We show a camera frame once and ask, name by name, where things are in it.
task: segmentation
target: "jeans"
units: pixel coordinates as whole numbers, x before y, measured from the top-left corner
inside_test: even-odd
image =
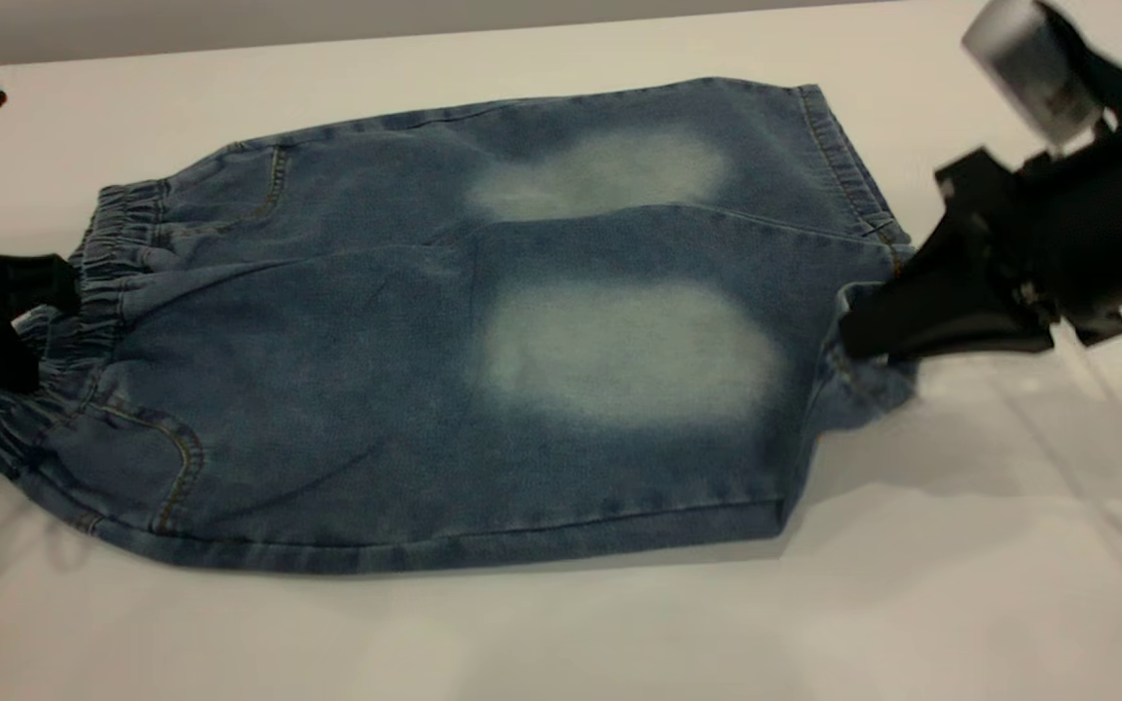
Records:
[[[815,85],[389,114],[108,187],[18,332],[0,473],[173,564],[383,572],[782,532],[910,365],[838,344],[910,256]]]

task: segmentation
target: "robotic arm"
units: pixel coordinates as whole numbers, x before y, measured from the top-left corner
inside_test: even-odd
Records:
[[[1086,345],[1122,334],[1122,67],[1040,1],[993,0],[964,45],[1051,150],[1011,173],[983,148],[936,174],[938,228],[838,325],[854,357],[1037,353],[1060,320]]]

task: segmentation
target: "pocket stitching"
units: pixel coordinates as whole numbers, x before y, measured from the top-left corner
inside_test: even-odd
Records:
[[[153,532],[155,533],[177,533],[174,528],[174,515],[177,513],[178,507],[192,492],[193,483],[196,482],[196,478],[202,473],[202,468],[205,461],[202,459],[202,445],[201,440],[196,437],[196,434],[192,432],[186,432],[186,436],[180,435],[177,432],[169,430],[169,427],[162,424],[146,421],[146,418],[135,417],[132,414],[126,412],[126,409],[120,409],[111,407],[107,404],[91,404],[96,409],[102,409],[107,414],[111,414],[113,417],[123,418],[126,422],[135,423],[137,425],[151,427],[151,430],[157,431],[160,434],[167,436],[171,442],[175,445],[181,454],[181,468],[178,473],[175,473],[175,479],[173,480],[173,487],[167,494],[164,505],[159,508],[158,516],[155,519],[155,527]]]
[[[270,149],[270,179],[267,183],[267,195],[266,199],[263,199],[263,203],[258,204],[252,212],[245,214],[245,216],[230,219],[230,221],[210,222],[205,223],[205,225],[195,227],[178,227],[177,230],[169,231],[167,238],[175,240],[202,233],[226,233],[231,231],[232,228],[243,225],[246,222],[264,219],[275,211],[282,196],[284,196],[284,186],[286,179],[288,179],[288,147],[280,145],[272,146]]]

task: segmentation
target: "seam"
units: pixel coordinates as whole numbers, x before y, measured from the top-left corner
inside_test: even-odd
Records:
[[[123,409],[118,409],[116,407],[108,407],[108,405],[105,404],[94,404],[94,408],[103,409],[103,412],[111,414],[111,416],[123,418],[123,421],[126,422],[135,423],[137,425],[146,427],[151,427],[151,430],[155,430],[166,435],[171,440],[171,442],[175,444],[175,449],[180,450],[181,468],[178,473],[175,474],[175,479],[173,480],[173,488],[171,488],[171,491],[168,492],[168,496],[164,501],[164,505],[160,507],[156,526],[156,529],[159,533],[168,532],[168,529],[171,528],[169,522],[175,514],[175,509],[177,509],[177,506],[181,505],[184,498],[188,496],[188,494],[192,490],[193,483],[196,480],[196,476],[199,476],[202,471],[201,462],[195,461],[195,459],[193,459],[193,453],[200,452],[201,450],[200,445],[196,446],[195,449],[191,449],[187,445],[186,440],[175,434],[174,431],[168,430],[167,426],[144,421],[144,418],[141,417],[134,417],[132,414],[126,413],[123,412]]]
[[[286,178],[288,178],[288,148],[284,146],[273,147],[270,155],[270,179],[267,183],[267,199],[263,200],[263,203],[258,204],[246,216],[232,219],[231,222],[211,225],[210,231],[223,233],[233,227],[243,225],[243,223],[255,221],[255,219],[266,218],[267,214],[275,211],[276,205],[279,203],[280,195],[284,194]]]
[[[116,412],[110,412],[110,413],[116,414],[117,416],[120,416],[119,413],[116,413]],[[128,418],[128,421],[138,422],[137,418],[134,418],[134,417],[125,417],[125,418]],[[393,542],[393,543],[352,543],[352,544],[342,544],[342,545],[327,545],[327,544],[321,544],[321,543],[277,543],[277,542],[272,542],[272,541],[228,541],[228,538],[224,538],[224,541],[218,541],[218,538],[200,537],[200,536],[194,536],[194,535],[180,534],[177,532],[174,532],[174,529],[173,529],[173,532],[168,532],[168,533],[151,532],[151,529],[140,528],[140,527],[134,527],[134,525],[126,524],[126,523],[123,523],[121,520],[112,518],[112,516],[107,516],[105,514],[102,514],[102,513],[98,511],[96,509],[93,509],[92,506],[89,506],[89,505],[85,505],[85,502],[79,501],[76,498],[72,497],[71,494],[67,492],[67,490],[65,490],[62,487],[59,487],[58,483],[55,483],[55,480],[50,479],[49,476],[45,476],[43,473],[33,473],[33,476],[35,476],[35,478],[39,478],[40,480],[43,480],[43,482],[48,483],[48,487],[50,489],[54,489],[55,491],[57,491],[59,494],[59,496],[63,496],[64,498],[66,498],[66,500],[71,501],[74,506],[80,507],[80,509],[89,510],[89,511],[93,513],[94,515],[96,515],[98,519],[94,520],[93,525],[99,525],[102,522],[108,522],[108,523],[112,523],[112,524],[117,525],[117,527],[123,527],[125,529],[129,529],[129,532],[144,533],[144,534],[150,535],[153,537],[167,538],[167,541],[183,541],[183,542],[193,542],[193,543],[205,543],[205,544],[212,544],[212,545],[261,545],[261,546],[268,546],[268,547],[313,547],[313,550],[364,550],[365,547],[402,547],[402,546],[411,546],[411,545],[422,545],[424,543],[439,543],[439,542],[444,542],[444,541],[461,541],[461,538],[468,538],[468,537],[486,537],[486,536],[515,535],[515,534],[526,534],[526,533],[548,533],[548,532],[553,532],[553,529],[564,529],[564,528],[568,528],[568,527],[585,527],[585,525],[601,524],[601,523],[609,523],[609,522],[620,522],[620,520],[628,520],[628,519],[651,518],[651,516],[661,516],[661,515],[669,515],[669,514],[681,514],[681,513],[690,513],[690,511],[703,511],[703,510],[711,510],[711,509],[728,509],[728,507],[732,507],[732,506],[735,506],[735,507],[743,507],[743,506],[778,506],[778,505],[782,505],[782,502],[787,498],[785,496],[778,496],[778,497],[773,497],[773,498],[748,498],[748,500],[743,500],[743,501],[721,501],[721,502],[714,502],[714,505],[682,506],[682,507],[678,507],[678,509],[660,509],[660,510],[655,510],[655,511],[640,511],[640,513],[635,513],[635,514],[619,514],[619,515],[616,515],[616,516],[600,516],[600,518],[592,518],[592,519],[586,519],[586,520],[574,520],[574,522],[569,522],[569,523],[565,523],[565,524],[544,525],[544,527],[502,528],[502,529],[487,529],[487,532],[479,532],[479,533],[462,533],[462,534],[454,534],[454,535],[440,535],[440,536],[435,536],[435,537],[419,538],[419,541],[401,541],[401,542]]]
[[[201,225],[191,227],[180,227],[175,230],[165,230],[156,232],[156,243],[166,243],[169,240],[183,240],[190,239],[193,236],[209,234],[209,233],[227,233],[238,225],[243,225],[246,222],[257,221],[257,219],[263,219],[268,216],[276,206],[279,204],[282,196],[284,196],[284,186],[288,181],[288,150],[291,146],[264,146],[263,148],[272,148],[273,153],[270,156],[270,174],[267,182],[267,195],[263,199],[263,202],[254,209],[252,212],[243,214],[231,221],[223,222],[209,222],[202,223]]]
[[[894,219],[885,222],[884,225],[874,228],[874,230],[868,233],[877,237],[877,239],[885,245],[886,251],[890,252],[890,265],[894,268],[894,277],[900,277],[903,275],[903,257],[899,256],[899,249],[894,248],[894,242],[888,239],[885,233],[882,233],[882,230],[884,230],[888,225],[892,225],[892,223],[895,223]]]
[[[838,177],[838,169],[834,167],[834,159],[830,157],[828,148],[822,144],[820,132],[816,131],[816,120],[811,114],[813,107],[811,107],[811,102],[808,101],[808,93],[806,90],[801,90],[799,92],[799,102],[802,105],[802,116],[804,116],[804,122],[808,124],[808,131],[811,132],[811,139],[813,139],[816,148],[820,151],[820,156],[825,159],[825,165],[829,166],[829,174],[834,176],[834,182],[837,183],[838,190],[843,192],[843,196],[846,199],[847,207],[852,209],[852,213],[855,214],[855,218],[858,219],[861,223],[867,225],[864,218],[859,215],[859,207],[856,207],[855,200],[852,199],[850,192],[847,192],[846,186],[843,185],[843,178]]]
[[[263,144],[261,146],[252,146],[252,142],[257,141],[257,139],[248,139],[248,141],[240,141],[238,144],[240,144],[241,146],[243,146],[243,148],[241,148],[243,151],[257,151],[257,150],[261,150],[263,148],[272,148],[272,147],[276,147],[277,148],[277,147],[282,147],[282,146],[302,146],[302,145],[312,144],[312,142],[315,142],[315,141],[324,141],[324,139],[331,138],[331,137],[334,136],[334,133],[343,131],[344,129],[352,129],[352,131],[355,131],[355,132],[371,131],[370,129],[358,129],[359,126],[361,126],[361,124],[368,124],[370,122],[377,122],[379,124],[379,129],[377,129],[377,131],[383,131],[383,132],[401,132],[401,131],[410,131],[411,129],[422,129],[422,128],[424,128],[424,126],[431,126],[431,124],[435,124],[435,123],[451,123],[451,122],[460,122],[460,121],[463,121],[463,120],[470,120],[470,119],[473,119],[473,117],[481,117],[481,116],[485,116],[485,114],[493,114],[493,112],[498,112],[498,111],[502,111],[502,110],[508,110],[508,108],[513,108],[513,107],[540,107],[540,105],[549,105],[549,103],[553,103],[553,102],[592,101],[592,100],[598,100],[598,99],[624,98],[624,96],[627,96],[627,94],[636,94],[636,93],[642,93],[642,92],[664,92],[664,90],[678,90],[678,89],[684,87],[686,85],[691,85],[691,84],[696,84],[696,83],[703,83],[705,81],[712,81],[712,80],[735,81],[736,83],[744,83],[744,84],[747,84],[747,85],[756,85],[756,83],[753,83],[753,81],[744,81],[744,80],[738,80],[738,79],[699,77],[699,79],[677,81],[677,83],[668,83],[668,84],[664,84],[664,85],[647,85],[646,87],[636,87],[636,89],[629,89],[629,90],[616,90],[615,92],[597,92],[597,93],[589,93],[589,94],[587,94],[587,93],[582,93],[582,94],[550,94],[550,96],[540,96],[540,98],[511,98],[511,99],[498,100],[498,101],[496,101],[495,105],[489,105],[489,107],[482,108],[482,110],[479,110],[477,112],[470,112],[470,114],[451,114],[451,116],[442,116],[441,114],[441,116],[432,117],[431,119],[424,119],[424,120],[422,120],[420,122],[411,123],[408,126],[402,126],[401,128],[396,128],[396,129],[386,129],[386,128],[383,128],[383,121],[386,120],[388,117],[396,117],[396,116],[399,116],[399,114],[379,114],[379,116],[371,116],[371,117],[362,117],[362,119],[357,119],[357,120],[348,120],[348,121],[343,121],[343,122],[335,122],[335,123],[330,123],[330,124],[324,124],[324,126],[316,126],[316,128],[312,128],[312,129],[320,129],[321,132],[323,132],[323,133],[315,135],[315,137],[311,137],[311,138],[295,139],[295,141],[286,141],[286,138],[288,137],[288,133],[285,132],[283,135],[279,135],[279,137],[264,137],[264,138],[268,138],[268,139],[269,138],[280,138],[279,142],[268,142],[268,144]],[[772,87],[772,86],[771,85],[761,85],[761,87]],[[785,89],[782,89],[782,90],[787,90],[789,92],[789,90],[793,90],[793,89],[785,87]],[[454,111],[454,110],[460,110],[460,108],[462,108],[462,107],[460,107],[460,105],[459,107],[447,107],[447,108],[441,108],[440,110],[419,110],[419,111],[422,111],[422,112],[433,112],[433,111],[451,112],[451,111]]]
[[[659,511],[640,511],[635,514],[619,514],[615,516],[600,516],[600,518],[592,518],[586,520],[574,520],[564,524],[555,525],[544,525],[544,527],[517,527],[517,528],[502,528],[502,529],[485,529],[485,532],[479,533],[459,533],[453,535],[438,535],[435,537],[424,537],[420,541],[401,541],[390,543],[351,543],[343,545],[325,545],[321,543],[276,543],[269,541],[215,541],[215,538],[206,538],[194,535],[184,535],[178,533],[167,533],[167,534],[151,534],[156,537],[165,537],[168,541],[187,541],[193,543],[205,543],[212,545],[261,545],[268,547],[313,547],[313,550],[365,550],[366,547],[408,547],[411,545],[423,545],[426,543],[441,543],[445,541],[462,541],[462,538],[469,537],[490,537],[498,535],[518,535],[518,534],[530,534],[530,533],[549,533],[555,532],[555,529],[565,529],[568,527],[586,527],[587,525],[605,524],[610,522],[624,522],[631,519],[641,518],[652,518],[652,516],[661,515],[672,515],[672,514],[683,514],[691,511],[705,511],[711,509],[728,509],[728,507],[743,507],[743,506],[775,506],[782,505],[785,501],[785,497],[774,497],[774,498],[754,498],[754,500],[745,501],[723,501],[717,505],[701,505],[701,506],[683,506],[680,509],[662,509]],[[128,524],[121,524],[121,527],[127,527],[129,529],[141,529],[137,527],[130,527]]]

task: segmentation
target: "light blue denim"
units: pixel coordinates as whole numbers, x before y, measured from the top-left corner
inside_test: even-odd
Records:
[[[102,191],[19,333],[0,471],[200,568],[383,572],[779,535],[912,394],[836,322],[912,252],[815,85],[705,79],[232,144]]]

